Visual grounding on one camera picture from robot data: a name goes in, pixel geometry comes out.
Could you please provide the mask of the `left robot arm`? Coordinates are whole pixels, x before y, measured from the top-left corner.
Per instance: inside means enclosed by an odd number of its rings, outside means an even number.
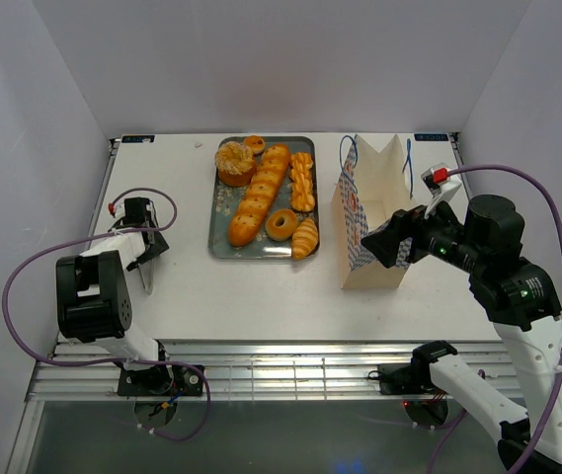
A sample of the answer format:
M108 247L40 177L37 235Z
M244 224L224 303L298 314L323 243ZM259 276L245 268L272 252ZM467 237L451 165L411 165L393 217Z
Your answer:
M163 347L132 322L126 275L140 272L146 293L153 289L153 261L169 249L157 230L154 203L129 197L110 206L115 222L107 237L89 250L56 262L57 323L68 340L105 349L127 370L140 370L140 383L152 394L174 382Z

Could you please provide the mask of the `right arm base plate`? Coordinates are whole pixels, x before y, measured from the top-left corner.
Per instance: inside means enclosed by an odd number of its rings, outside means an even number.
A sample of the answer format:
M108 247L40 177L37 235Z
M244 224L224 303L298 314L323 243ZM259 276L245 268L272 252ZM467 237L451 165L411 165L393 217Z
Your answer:
M427 395L435 390L417 376L410 364L379 364L366 379L378 384L381 395Z

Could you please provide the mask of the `metal tongs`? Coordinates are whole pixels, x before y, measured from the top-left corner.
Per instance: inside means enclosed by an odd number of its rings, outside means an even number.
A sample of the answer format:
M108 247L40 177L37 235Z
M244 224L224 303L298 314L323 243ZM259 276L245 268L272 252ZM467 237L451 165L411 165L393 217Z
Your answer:
M144 264L139 264L137 267L144 291L147 295L151 295L154 288L154 272L155 261L150 260Z

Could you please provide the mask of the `striped croissant bread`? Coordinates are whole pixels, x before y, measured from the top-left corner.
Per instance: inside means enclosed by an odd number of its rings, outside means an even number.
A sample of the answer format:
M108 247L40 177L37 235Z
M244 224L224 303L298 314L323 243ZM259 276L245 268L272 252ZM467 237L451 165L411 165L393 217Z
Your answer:
M311 218L303 220L291 236L291 255L294 260L308 257L319 243L318 228Z

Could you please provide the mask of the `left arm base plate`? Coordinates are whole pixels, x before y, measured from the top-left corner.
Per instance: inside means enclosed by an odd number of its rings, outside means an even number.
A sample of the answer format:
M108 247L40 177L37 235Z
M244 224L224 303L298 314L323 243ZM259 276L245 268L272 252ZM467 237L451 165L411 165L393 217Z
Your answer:
M201 377L182 366L153 366L141 370L120 371L117 394L124 397L200 396Z

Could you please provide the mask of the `blue checkered paper bag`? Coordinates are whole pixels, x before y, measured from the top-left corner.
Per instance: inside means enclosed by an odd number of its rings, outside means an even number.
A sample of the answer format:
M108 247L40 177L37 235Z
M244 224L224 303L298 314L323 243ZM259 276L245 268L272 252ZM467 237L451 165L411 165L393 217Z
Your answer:
M361 239L379 230L400 209L417 205L413 198L411 160L405 144L393 134L378 151L362 136L346 135L340 141L340 175L332 197L340 287L396 288L407 272L404 253L410 244L395 247L395 265L384 267Z

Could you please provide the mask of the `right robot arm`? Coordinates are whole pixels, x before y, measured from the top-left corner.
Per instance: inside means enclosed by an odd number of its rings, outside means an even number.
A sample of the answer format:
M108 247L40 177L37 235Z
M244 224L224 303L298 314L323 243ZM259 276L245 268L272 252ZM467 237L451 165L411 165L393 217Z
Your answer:
M562 387L543 433L535 433L561 372L562 306L548 273L522 256L523 229L509 199L481 195L469 202L463 221L446 202L431 213L420 205L396 211L361 243L387 268L395 264L400 243L408 241L409 263L433 256L466 272L470 292L511 358L524 403L492 387L445 341L417 347L408 366L382 381L391 391L440 389L451 395L487 431L506 468L534 440L520 472L562 473Z

